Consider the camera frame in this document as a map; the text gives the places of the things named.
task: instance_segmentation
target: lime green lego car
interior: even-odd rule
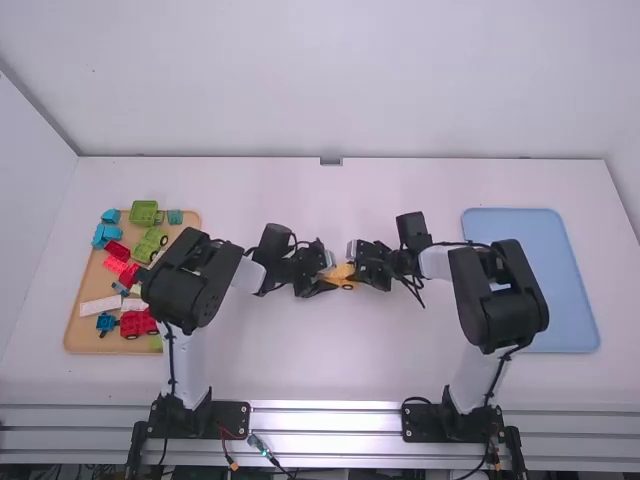
[[[169,241],[169,235],[157,227],[150,227],[142,234],[142,238],[131,251],[131,258],[141,263],[151,263]]]
[[[159,245],[164,247],[169,241],[169,235],[164,230],[160,230],[158,227],[150,227],[142,234],[141,242],[147,242],[150,245]]]

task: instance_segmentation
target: white lego brick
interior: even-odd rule
[[[116,310],[121,306],[122,297],[120,295],[100,298],[98,300],[92,300],[91,302],[81,303],[80,316],[88,317],[89,315],[95,315],[97,313],[107,312],[109,310]]]
[[[120,308],[121,312],[141,312],[146,309],[149,304],[142,301],[141,298],[125,298],[122,301],[122,307]]]

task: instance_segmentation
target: blue lego brick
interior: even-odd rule
[[[93,234],[93,240],[91,241],[91,246],[93,248],[102,249],[107,244],[108,240],[104,238],[104,225],[101,223],[96,227],[96,231]]]
[[[106,240],[120,240],[122,239],[122,229],[111,225],[104,225],[102,238]]]
[[[127,289],[127,287],[122,285],[120,282],[113,282],[111,284],[111,288],[113,288],[116,291],[116,293],[119,293],[123,297],[128,297],[129,296],[129,290]]]
[[[116,326],[116,317],[114,315],[109,315],[106,312],[102,312],[98,315],[98,321],[96,322],[96,330],[100,330],[100,338],[104,338],[104,336],[113,330]]]
[[[115,208],[110,208],[106,212],[102,214],[102,221],[106,223],[112,223],[117,225],[120,222],[120,210],[116,210]]]
[[[169,225],[182,225],[182,210],[167,210]]]

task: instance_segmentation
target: yellow object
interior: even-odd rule
[[[162,338],[160,335],[149,335],[149,348],[153,352],[162,353]]]
[[[351,263],[341,263],[326,273],[320,275],[320,278],[326,282],[333,283],[345,290],[353,290],[357,282],[347,280],[347,277],[355,273],[355,267]]]

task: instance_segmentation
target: metal frame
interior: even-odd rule
[[[251,429],[284,467],[464,469],[481,445],[407,444],[399,403],[253,401]],[[640,412],[503,408],[520,428],[530,470],[640,471]],[[144,405],[0,405],[0,463],[123,464]],[[228,442],[241,466],[269,466],[245,442]],[[159,460],[162,440],[147,441],[144,462]],[[503,462],[509,467],[506,449]],[[169,442],[165,463],[226,465],[218,440]]]

